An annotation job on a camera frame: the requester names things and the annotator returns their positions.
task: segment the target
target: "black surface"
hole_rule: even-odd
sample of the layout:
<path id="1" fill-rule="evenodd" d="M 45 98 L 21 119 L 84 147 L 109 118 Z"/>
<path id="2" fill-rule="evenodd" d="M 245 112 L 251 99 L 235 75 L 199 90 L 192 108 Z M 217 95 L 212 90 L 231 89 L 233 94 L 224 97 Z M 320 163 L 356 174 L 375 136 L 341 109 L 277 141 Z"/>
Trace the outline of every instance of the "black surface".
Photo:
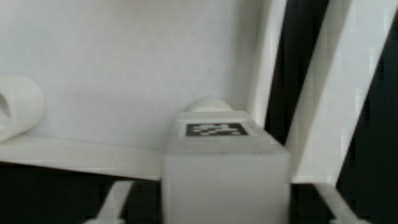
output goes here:
<path id="1" fill-rule="evenodd" d="M 0 165 L 0 223 L 82 224 L 96 217 L 116 180 L 126 178 L 39 167 Z M 158 183 L 135 180 L 126 224 L 160 220 Z"/>
<path id="2" fill-rule="evenodd" d="M 290 224 L 329 224 L 331 209 L 311 184 L 292 185 Z"/>

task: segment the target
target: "white panel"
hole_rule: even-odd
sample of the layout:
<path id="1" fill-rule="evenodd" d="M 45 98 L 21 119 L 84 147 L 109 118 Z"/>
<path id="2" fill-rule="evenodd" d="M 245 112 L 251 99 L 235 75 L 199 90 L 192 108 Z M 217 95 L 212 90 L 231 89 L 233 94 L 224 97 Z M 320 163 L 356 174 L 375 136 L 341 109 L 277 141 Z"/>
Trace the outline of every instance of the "white panel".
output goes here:
<path id="1" fill-rule="evenodd" d="M 260 27 L 260 43 L 254 59 L 254 74 L 247 111 L 258 125 L 265 126 L 268 110 L 272 77 L 277 60 L 279 38 L 283 32 L 286 0 L 267 0 Z"/>
<path id="2" fill-rule="evenodd" d="M 293 182 L 336 184 L 398 0 L 332 0 L 286 147 Z"/>
<path id="3" fill-rule="evenodd" d="M 0 74 L 34 78 L 32 134 L 162 148 L 176 113 L 245 108 L 260 0 L 0 0 Z"/>

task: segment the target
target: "black and white pattern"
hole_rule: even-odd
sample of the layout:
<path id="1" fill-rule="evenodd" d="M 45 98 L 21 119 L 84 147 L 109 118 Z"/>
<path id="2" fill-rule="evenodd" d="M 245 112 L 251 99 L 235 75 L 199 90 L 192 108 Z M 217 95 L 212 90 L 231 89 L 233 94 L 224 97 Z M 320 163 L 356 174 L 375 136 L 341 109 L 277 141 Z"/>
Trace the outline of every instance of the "black and white pattern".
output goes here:
<path id="1" fill-rule="evenodd" d="M 240 123 L 220 124 L 189 124 L 187 136 L 242 136 L 247 135 L 247 131 Z"/>

